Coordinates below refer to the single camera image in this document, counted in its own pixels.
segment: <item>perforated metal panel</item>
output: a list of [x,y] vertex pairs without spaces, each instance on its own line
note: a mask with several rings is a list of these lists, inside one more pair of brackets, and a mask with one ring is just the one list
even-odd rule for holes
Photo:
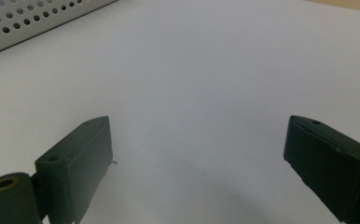
[[0,0],[0,50],[117,0]]

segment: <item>white table surface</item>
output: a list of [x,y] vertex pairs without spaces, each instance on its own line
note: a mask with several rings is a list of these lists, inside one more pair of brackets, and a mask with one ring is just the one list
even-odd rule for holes
[[0,175],[110,117],[82,224],[339,223],[283,159],[293,114],[360,142],[360,11],[120,0],[0,52]]

